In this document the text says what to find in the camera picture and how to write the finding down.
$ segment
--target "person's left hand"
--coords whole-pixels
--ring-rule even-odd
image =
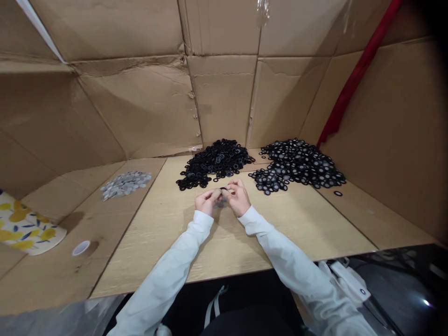
[[[196,210],[211,217],[213,206],[222,198],[221,189],[212,189],[204,192],[195,199]]]

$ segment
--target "person's right hand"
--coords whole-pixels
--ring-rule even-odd
[[[227,195],[225,196],[235,215],[242,217],[251,207],[251,201],[249,200],[249,195],[247,194],[243,181],[240,179],[231,180],[225,188],[235,192],[234,194],[226,193]]]

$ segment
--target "pile of silver mesh discs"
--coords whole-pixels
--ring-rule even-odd
[[[120,174],[100,189],[103,191],[103,201],[109,198],[129,195],[138,188],[146,187],[146,184],[150,180],[151,173],[132,171],[126,174]]]

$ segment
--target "white sleeve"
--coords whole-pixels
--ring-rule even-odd
[[[376,335],[351,301],[339,293],[310,258],[254,207],[251,206],[239,221],[248,235],[257,235],[280,280],[299,295],[314,319],[318,329],[314,332],[319,335]]]
[[[187,279],[190,264],[210,234],[213,218],[195,211],[188,229],[160,258],[117,315],[108,336],[154,335]]]

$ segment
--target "wooden table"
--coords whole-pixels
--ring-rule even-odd
[[[175,181],[181,177],[179,173],[186,161],[182,156],[167,159],[91,297],[135,291],[162,254],[186,230],[193,218],[194,199],[205,191],[178,189]],[[372,242],[312,187],[291,183],[287,192],[266,196],[255,188],[254,180],[247,173],[235,177],[245,183],[258,212],[312,260],[376,250]],[[229,180],[211,182],[209,189],[222,187]],[[216,209],[214,218],[210,236],[193,261],[187,282],[272,268],[257,239],[246,235],[227,205]]]

